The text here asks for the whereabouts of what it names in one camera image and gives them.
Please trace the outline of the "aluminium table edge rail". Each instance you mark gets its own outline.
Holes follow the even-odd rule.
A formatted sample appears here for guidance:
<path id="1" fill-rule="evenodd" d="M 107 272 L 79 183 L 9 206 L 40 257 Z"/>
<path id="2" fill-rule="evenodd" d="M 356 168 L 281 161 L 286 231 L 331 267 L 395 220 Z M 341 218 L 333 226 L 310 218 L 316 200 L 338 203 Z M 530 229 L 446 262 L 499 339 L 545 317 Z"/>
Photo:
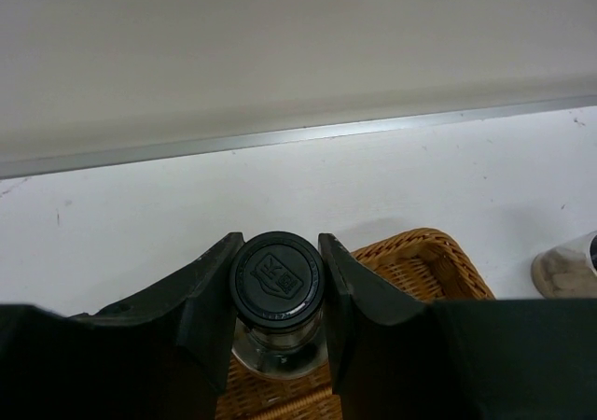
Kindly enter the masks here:
<path id="1" fill-rule="evenodd" d="M 595 105 L 596 96 L 593 94 L 516 105 L 462 109 L 386 119 L 369 119 L 265 133 L 229 135 L 142 147 L 125 147 L 106 151 L 57 155 L 30 160 L 1 161 L 1 178 L 11 179 L 33 175 L 56 174 L 228 150 L 283 145 L 300 141 L 338 138 L 359 134 L 383 133 L 474 120 L 508 118 L 528 114 L 579 109 Z"/>

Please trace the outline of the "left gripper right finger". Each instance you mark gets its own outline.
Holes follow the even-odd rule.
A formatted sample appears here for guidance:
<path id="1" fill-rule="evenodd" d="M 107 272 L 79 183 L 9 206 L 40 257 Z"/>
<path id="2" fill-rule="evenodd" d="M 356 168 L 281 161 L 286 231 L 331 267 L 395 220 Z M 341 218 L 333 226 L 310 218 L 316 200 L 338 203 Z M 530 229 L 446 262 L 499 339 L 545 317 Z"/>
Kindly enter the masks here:
<path id="1" fill-rule="evenodd" d="M 330 233 L 324 322 L 346 419 L 592 419 L 593 299 L 417 301 Z"/>

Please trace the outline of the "brown wicker divided tray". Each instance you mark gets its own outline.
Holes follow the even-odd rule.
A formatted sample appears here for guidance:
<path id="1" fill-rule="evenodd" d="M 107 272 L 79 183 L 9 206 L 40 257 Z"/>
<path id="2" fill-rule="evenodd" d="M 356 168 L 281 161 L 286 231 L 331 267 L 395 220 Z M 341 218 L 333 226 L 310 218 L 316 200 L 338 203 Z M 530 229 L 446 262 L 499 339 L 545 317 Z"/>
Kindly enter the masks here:
<path id="1" fill-rule="evenodd" d="M 355 250 L 353 257 L 420 301 L 489 300 L 493 293 L 467 254 L 447 233 L 433 228 L 401 232 Z M 230 360 L 227 391 L 217 419 L 341 419 L 329 368 L 296 380 L 273 380 Z"/>

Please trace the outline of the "black cap pepper shaker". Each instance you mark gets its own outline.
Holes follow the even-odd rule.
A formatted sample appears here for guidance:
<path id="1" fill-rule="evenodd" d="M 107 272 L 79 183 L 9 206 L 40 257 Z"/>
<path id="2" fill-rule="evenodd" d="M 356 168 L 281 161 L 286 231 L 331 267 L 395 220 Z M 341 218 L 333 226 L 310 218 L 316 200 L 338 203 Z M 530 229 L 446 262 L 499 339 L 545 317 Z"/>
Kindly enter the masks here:
<path id="1" fill-rule="evenodd" d="M 538 254 L 531 277 L 546 299 L 595 299 L 596 232 Z"/>

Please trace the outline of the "dark soy sauce bottle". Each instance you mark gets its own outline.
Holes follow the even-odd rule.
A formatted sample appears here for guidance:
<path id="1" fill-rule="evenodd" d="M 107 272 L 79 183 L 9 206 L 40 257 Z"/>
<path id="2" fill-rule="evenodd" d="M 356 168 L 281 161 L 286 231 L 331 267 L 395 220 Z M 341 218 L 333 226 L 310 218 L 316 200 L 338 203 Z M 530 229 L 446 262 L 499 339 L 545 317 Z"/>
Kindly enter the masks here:
<path id="1" fill-rule="evenodd" d="M 272 380 L 305 377 L 327 362 L 321 255 L 290 232 L 262 233 L 232 262 L 229 288 L 237 310 L 232 354 Z"/>

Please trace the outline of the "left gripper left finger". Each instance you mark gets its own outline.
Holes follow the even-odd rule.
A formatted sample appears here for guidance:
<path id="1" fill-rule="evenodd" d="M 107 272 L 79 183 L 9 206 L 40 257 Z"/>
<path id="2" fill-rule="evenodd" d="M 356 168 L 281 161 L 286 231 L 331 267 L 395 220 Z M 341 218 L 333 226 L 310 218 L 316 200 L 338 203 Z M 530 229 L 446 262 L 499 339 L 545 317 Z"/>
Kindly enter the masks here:
<path id="1" fill-rule="evenodd" d="M 159 282 L 89 315 L 1 308 L 5 419 L 212 419 L 236 312 L 234 232 Z"/>

